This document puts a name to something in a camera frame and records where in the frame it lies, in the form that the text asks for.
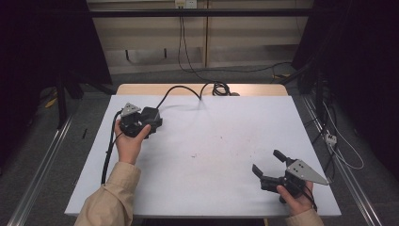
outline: white table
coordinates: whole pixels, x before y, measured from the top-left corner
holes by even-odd
[[[85,198],[101,182],[112,118],[127,102],[157,106],[163,96],[113,96],[79,182],[66,209],[77,216]],[[275,149],[301,158],[321,175],[320,163],[289,96],[168,96],[160,107],[164,124],[143,143],[136,165],[142,169],[135,215],[143,218],[270,218],[287,216],[279,195],[261,190],[252,173],[285,170]],[[117,161],[117,150],[108,174]],[[315,185],[322,217],[339,216],[329,186]]]

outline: hand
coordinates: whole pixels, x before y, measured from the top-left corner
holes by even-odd
[[[311,192],[313,190],[313,183],[307,181],[306,187],[304,187],[304,192],[306,192],[311,197]],[[312,209],[311,201],[308,200],[304,195],[299,196],[298,198],[294,198],[284,186],[277,186],[277,191],[281,195],[281,197],[287,202],[290,206],[290,215],[295,216],[301,214],[305,211]]]
[[[146,125],[136,137],[127,137],[120,130],[120,120],[115,123],[114,132],[117,136],[117,148],[120,162],[134,165],[141,150],[141,142],[150,132],[151,126]]]

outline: gray component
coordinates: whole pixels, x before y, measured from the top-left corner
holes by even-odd
[[[319,173],[300,159],[297,159],[293,164],[291,164],[286,171],[302,180],[312,181],[325,186],[328,186],[329,184],[327,179],[323,178]]]
[[[131,115],[133,113],[136,113],[137,111],[140,111],[141,108],[136,106],[136,105],[132,105],[129,102],[126,104],[126,106],[122,109],[122,113],[120,113],[121,117],[125,117],[128,115]]]

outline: black device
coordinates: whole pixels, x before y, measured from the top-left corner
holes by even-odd
[[[261,189],[271,192],[278,193],[277,186],[284,186],[290,194],[297,198],[304,194],[303,189],[306,181],[312,181],[317,184],[328,185],[328,181],[320,176],[314,169],[300,159],[291,159],[286,157],[279,150],[275,150],[273,155],[280,160],[285,162],[286,171],[284,176],[279,178],[263,176],[263,172],[255,165],[252,165],[252,171],[255,175],[261,179]],[[285,203],[282,197],[279,197],[281,203]]]
[[[156,133],[156,128],[162,125],[159,110],[153,107],[140,107],[127,103],[120,113],[120,130],[128,137],[136,137],[140,131],[149,124],[151,131],[146,136]]]

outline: beige sleeve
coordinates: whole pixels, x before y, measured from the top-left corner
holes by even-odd
[[[295,215],[293,217],[285,219],[288,226],[323,226],[323,221],[320,219],[319,215],[310,209],[302,214]]]
[[[131,225],[140,169],[118,162],[107,182],[90,195],[75,225]]]

